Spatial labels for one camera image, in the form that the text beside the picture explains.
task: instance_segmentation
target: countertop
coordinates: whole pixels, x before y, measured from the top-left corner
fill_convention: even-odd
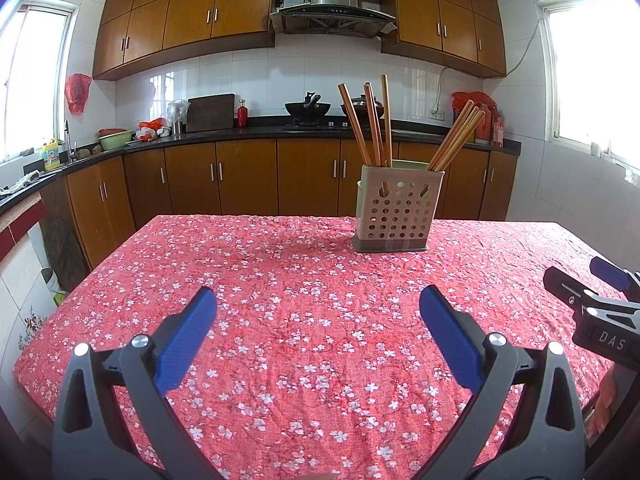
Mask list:
[[[416,124],[417,128],[424,129],[423,124]],[[443,131],[446,128],[430,128],[431,130]],[[427,144],[440,144],[444,139],[444,134],[415,131],[410,129],[393,129],[393,138],[396,141],[404,142],[424,142]],[[364,133],[365,138],[370,139],[368,132]],[[103,160],[107,160],[113,156],[123,155],[124,153],[141,152],[144,150],[152,150],[155,148],[168,148],[170,146],[183,146],[185,144],[197,144],[200,142],[216,142],[219,140],[246,140],[246,139],[353,139],[353,132],[350,128],[342,126],[323,126],[320,128],[305,128],[295,126],[283,126],[282,124],[274,124],[269,126],[252,126],[249,128],[230,128],[228,130],[212,130],[208,132],[198,132],[190,134],[181,134],[178,136],[163,137],[149,142],[134,142],[117,150],[102,152],[97,155],[91,155],[83,160],[78,160],[70,164],[64,164],[53,171],[47,171],[40,178],[20,191],[0,201],[0,216],[8,212],[12,207],[19,204],[29,195],[41,190],[47,184],[54,180],[71,174],[75,171],[82,170],[93,164],[97,164]],[[504,139],[504,147],[496,148],[484,144],[466,143],[465,148],[470,150],[479,150],[482,152],[505,152],[512,155],[520,156],[521,144],[515,140]]]

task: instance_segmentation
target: range hood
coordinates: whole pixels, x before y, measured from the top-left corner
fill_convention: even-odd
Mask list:
[[[311,0],[271,13],[274,30],[284,34],[382,37],[396,29],[394,21],[384,12],[361,9],[358,0]]]

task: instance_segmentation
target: person's hand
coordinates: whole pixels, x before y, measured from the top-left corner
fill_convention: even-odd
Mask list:
[[[611,420],[609,407],[616,398],[617,392],[618,387],[616,386],[616,380],[613,378],[612,366],[600,381],[600,395],[598,396],[598,400],[596,400],[593,416],[588,425],[590,437],[602,433],[607,427],[607,424],[609,424]]]

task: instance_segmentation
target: perforated holder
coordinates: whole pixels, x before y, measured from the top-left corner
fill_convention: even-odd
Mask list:
[[[444,176],[428,168],[409,160],[394,160],[392,168],[362,167],[353,237],[357,252],[426,250]]]

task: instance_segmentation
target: red plastic bag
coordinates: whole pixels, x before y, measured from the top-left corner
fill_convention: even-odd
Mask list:
[[[91,78],[84,74],[70,75],[65,83],[66,105],[72,115],[84,113],[86,100],[89,98]]]

